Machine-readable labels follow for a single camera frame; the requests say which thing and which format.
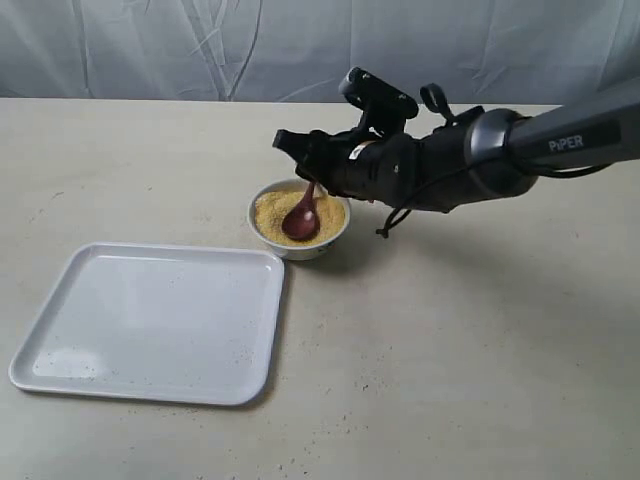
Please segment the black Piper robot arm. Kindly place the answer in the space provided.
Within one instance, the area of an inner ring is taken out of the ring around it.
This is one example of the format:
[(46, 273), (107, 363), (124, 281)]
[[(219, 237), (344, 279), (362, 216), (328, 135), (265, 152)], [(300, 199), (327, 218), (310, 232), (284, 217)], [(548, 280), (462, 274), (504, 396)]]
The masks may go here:
[(295, 162), (297, 175), (334, 196), (448, 213), (522, 195), (540, 176), (594, 173), (638, 159), (639, 85), (621, 84), (534, 117), (472, 108), (422, 138), (281, 129), (273, 146)]

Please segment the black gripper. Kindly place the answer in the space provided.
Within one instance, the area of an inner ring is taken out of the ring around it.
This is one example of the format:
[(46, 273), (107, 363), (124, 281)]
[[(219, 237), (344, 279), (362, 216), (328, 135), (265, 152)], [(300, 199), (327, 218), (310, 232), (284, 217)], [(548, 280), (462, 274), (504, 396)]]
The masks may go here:
[(398, 205), (422, 182), (422, 148), (405, 133), (356, 140), (345, 132), (279, 129), (272, 147), (296, 162), (300, 178), (315, 182), (330, 195)]

